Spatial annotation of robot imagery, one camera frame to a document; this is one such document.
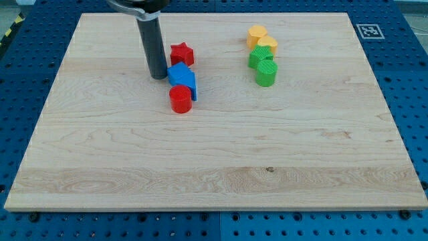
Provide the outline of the black robot arm flange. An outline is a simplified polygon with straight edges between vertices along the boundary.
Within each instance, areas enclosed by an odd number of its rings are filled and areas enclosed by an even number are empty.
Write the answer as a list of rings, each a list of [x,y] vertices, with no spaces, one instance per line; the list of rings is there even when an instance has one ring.
[[[134,16],[140,21],[156,19],[170,0],[106,0],[115,11]]]

